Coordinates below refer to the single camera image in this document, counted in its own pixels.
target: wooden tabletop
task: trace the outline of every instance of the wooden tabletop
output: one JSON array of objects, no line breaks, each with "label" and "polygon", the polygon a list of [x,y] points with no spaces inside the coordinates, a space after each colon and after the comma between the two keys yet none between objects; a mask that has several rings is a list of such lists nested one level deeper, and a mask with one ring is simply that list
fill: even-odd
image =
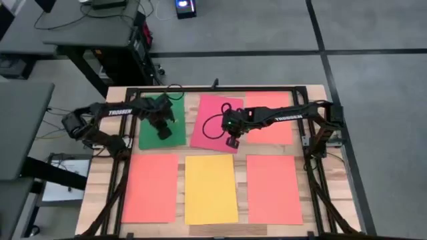
[{"label": "wooden tabletop", "polygon": [[[307,85],[308,97],[310,101],[326,99],[326,92],[323,85]],[[107,102],[124,101],[126,87],[110,87],[107,96]],[[184,99],[185,105],[185,123],[187,131],[187,145],[172,147],[166,149],[139,150],[138,135],[139,122],[135,130],[135,143],[133,143],[132,154],[159,154],[173,153],[179,155],[178,181],[177,181],[177,203],[175,223],[142,223],[142,224],[122,224],[121,237],[132,232],[135,237],[225,237],[225,236],[253,236],[253,237],[277,237],[277,236],[304,236],[307,231],[316,232],[316,221],[311,202],[310,190],[308,187],[307,174],[303,170],[304,158],[300,135],[296,121],[292,122],[294,132],[293,145],[268,145],[253,144],[246,142],[246,136],[240,139],[240,147],[237,154],[234,155],[234,169],[236,175],[236,191],[238,198],[239,223],[236,224],[218,224],[218,225],[185,225],[184,223],[184,159],[188,155],[215,155],[223,154],[218,151],[195,149],[189,146],[190,137],[193,132],[197,109],[199,105],[200,93],[186,93]],[[224,97],[233,97],[245,101],[244,92],[209,92],[208,94],[220,95]],[[100,129],[108,134],[117,134],[119,132],[121,117],[104,118]],[[129,131],[130,120],[127,122],[127,131]],[[339,149],[328,149],[342,157]],[[248,224],[248,198],[246,181],[246,155],[293,155],[295,156],[296,172],[298,178],[298,189],[300,192],[300,202],[302,207],[303,225],[265,225]],[[330,197],[332,203],[355,229],[360,230],[358,216],[354,207],[352,192],[344,167],[344,163],[331,155],[323,160],[326,179],[328,182]],[[84,232],[97,217],[98,213],[105,205],[107,190],[113,159],[93,158],[88,175],[85,196],[80,210],[79,221],[77,223],[76,234]],[[329,231],[327,224],[326,210],[321,204],[322,219],[325,230]],[[115,221],[114,207],[111,211],[109,233],[113,231]]]}]

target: black table leg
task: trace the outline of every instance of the black table leg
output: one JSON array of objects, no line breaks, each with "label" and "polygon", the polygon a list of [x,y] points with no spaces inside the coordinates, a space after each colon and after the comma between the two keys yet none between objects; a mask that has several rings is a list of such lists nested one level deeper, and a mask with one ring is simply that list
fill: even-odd
[{"label": "black table leg", "polygon": [[98,90],[104,97],[107,97],[108,86],[101,80],[99,75],[91,68],[87,61],[83,58],[85,49],[82,47],[66,47],[62,46],[61,51],[68,56],[74,65],[86,76],[86,79]]},{"label": "black table leg", "polygon": [[60,169],[32,157],[27,157],[21,170],[21,175],[23,177],[35,177],[75,189],[85,190],[86,188],[86,177]]}]

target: orange paper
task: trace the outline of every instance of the orange paper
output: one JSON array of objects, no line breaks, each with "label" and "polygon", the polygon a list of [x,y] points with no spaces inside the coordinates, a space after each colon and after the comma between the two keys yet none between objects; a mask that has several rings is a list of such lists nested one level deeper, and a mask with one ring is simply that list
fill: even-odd
[{"label": "orange paper", "polygon": [[[289,107],[289,95],[286,92],[246,92],[246,107]],[[248,133],[248,143],[291,145],[292,142],[290,121],[273,123]]]},{"label": "orange paper", "polygon": [[249,223],[301,225],[294,156],[248,155]]},{"label": "orange paper", "polygon": [[177,155],[132,155],[121,222],[174,222],[177,176]]}]

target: pink paper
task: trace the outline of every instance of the pink paper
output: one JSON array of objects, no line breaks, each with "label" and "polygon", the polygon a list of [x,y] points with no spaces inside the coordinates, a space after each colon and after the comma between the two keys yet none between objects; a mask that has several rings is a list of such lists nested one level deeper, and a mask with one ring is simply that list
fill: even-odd
[{"label": "pink paper", "polygon": [[174,222],[177,178],[177,155],[132,155],[121,222]]},{"label": "pink paper", "polygon": [[[219,139],[208,139],[203,135],[202,127],[205,121],[213,116],[221,113],[221,106],[224,103],[232,105],[233,109],[242,108],[242,99],[233,99],[228,97],[218,97],[214,95],[200,95],[199,112],[197,113],[197,119],[195,120],[195,126],[193,135],[191,136],[190,146],[200,147],[203,149],[211,149],[217,151],[223,151],[227,153],[237,153],[238,150],[226,145],[226,140],[230,136],[225,133]],[[214,117],[209,120],[205,126],[205,133],[210,137],[217,137],[222,134],[222,116]]]},{"label": "pink paper", "polygon": [[248,155],[249,223],[303,224],[294,156]]},{"label": "pink paper", "polygon": [[[246,107],[289,107],[286,92],[246,92]],[[273,123],[263,129],[253,129],[248,133],[248,143],[293,144],[291,121]]]}]

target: yellow paper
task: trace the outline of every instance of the yellow paper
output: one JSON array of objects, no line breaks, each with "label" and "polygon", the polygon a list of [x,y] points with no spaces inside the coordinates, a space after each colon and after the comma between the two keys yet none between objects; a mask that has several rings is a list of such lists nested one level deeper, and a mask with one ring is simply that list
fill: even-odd
[{"label": "yellow paper", "polygon": [[185,224],[239,221],[233,155],[185,158]]}]

